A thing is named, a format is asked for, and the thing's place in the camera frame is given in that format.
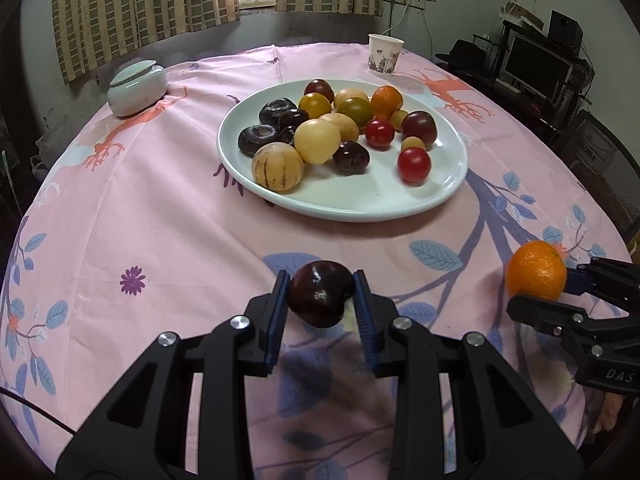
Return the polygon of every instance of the jar lid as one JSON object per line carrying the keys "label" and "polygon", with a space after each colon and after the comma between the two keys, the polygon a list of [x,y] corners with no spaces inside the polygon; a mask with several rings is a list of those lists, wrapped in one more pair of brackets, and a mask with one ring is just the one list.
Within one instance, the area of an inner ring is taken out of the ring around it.
{"label": "jar lid", "polygon": [[155,60],[147,59],[144,61],[139,61],[137,63],[134,63],[133,65],[127,66],[124,70],[121,70],[116,74],[116,77],[114,77],[111,80],[111,83],[109,84],[109,86],[110,87],[120,86],[121,84],[126,83],[127,81],[130,81],[138,77],[139,75],[142,75],[143,73],[147,72],[155,64],[156,64]]}

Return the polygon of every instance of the white paper cup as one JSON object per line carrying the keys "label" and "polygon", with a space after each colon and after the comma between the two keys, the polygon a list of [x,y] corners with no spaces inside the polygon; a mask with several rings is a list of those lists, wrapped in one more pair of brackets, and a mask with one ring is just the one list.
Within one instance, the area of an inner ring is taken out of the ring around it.
{"label": "white paper cup", "polygon": [[397,38],[369,34],[369,68],[383,74],[393,73],[403,45],[404,41]]}

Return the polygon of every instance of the screw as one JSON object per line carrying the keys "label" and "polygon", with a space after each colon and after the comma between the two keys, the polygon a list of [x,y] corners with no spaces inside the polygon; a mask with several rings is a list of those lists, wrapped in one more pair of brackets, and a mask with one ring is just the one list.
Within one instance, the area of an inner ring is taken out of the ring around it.
{"label": "screw", "polygon": [[243,328],[247,328],[251,325],[251,320],[247,316],[235,316],[231,318],[229,323],[236,330],[242,330]]}
{"label": "screw", "polygon": [[175,335],[173,332],[162,332],[159,336],[158,336],[158,342],[162,345],[162,346],[171,346],[172,344],[174,344],[176,341],[178,341],[178,336]]}
{"label": "screw", "polygon": [[411,328],[411,325],[414,324],[414,322],[408,317],[396,317],[393,320],[393,324],[398,330],[407,330]]}
{"label": "screw", "polygon": [[484,344],[484,336],[479,332],[469,332],[466,335],[466,342],[471,346],[481,346]]}

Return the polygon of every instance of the pink tablecloth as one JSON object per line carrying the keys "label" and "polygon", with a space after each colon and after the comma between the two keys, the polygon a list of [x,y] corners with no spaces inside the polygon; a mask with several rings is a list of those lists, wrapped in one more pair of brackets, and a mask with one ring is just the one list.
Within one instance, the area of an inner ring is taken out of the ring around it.
{"label": "pink tablecloth", "polygon": [[[298,79],[362,79],[367,47],[267,46],[168,69],[170,92],[122,121],[104,106],[50,172],[25,216],[0,310],[3,384],[78,427],[158,333],[208,332],[252,296],[323,258],[364,269],[375,293],[437,334],[489,340],[566,434],[582,439],[591,397],[556,340],[516,330],[502,269],[533,238],[568,266],[627,258],[613,225],[529,130],[465,83],[404,52],[391,84],[439,108],[467,144],[466,183],[444,205],[380,224],[341,224],[274,208],[231,179],[216,133],[236,102]],[[594,316],[619,316],[591,296]],[[289,316],[280,364],[247,384],[258,478],[386,478],[394,384],[363,363],[354,316],[318,331]],[[450,427],[450,402],[446,402]],[[68,437],[6,405],[52,468]],[[193,468],[195,432],[189,435]],[[454,444],[449,432],[447,466]]]}

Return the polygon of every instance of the plate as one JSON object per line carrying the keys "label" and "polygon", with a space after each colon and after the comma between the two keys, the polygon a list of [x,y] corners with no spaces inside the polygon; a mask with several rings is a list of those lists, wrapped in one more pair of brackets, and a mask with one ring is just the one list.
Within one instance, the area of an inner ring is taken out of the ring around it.
{"label": "plate", "polygon": [[[329,79],[334,92],[359,88],[371,96],[376,85],[358,81]],[[386,151],[360,143],[371,161],[363,174],[340,174],[332,160],[322,166],[305,164],[305,176],[292,190],[276,193],[254,182],[251,158],[238,148],[238,135],[258,124],[262,107],[274,99],[286,97],[300,101],[308,80],[283,83],[253,94],[238,103],[226,115],[218,134],[218,155],[228,172],[249,191],[286,209],[316,218],[341,222],[375,222],[404,218],[432,209],[447,200],[460,187],[467,169],[466,148],[460,134],[437,110],[410,95],[402,94],[408,112],[424,110],[436,121],[438,140],[429,150],[431,173],[421,186],[408,186],[398,175],[396,161],[402,135]]]}

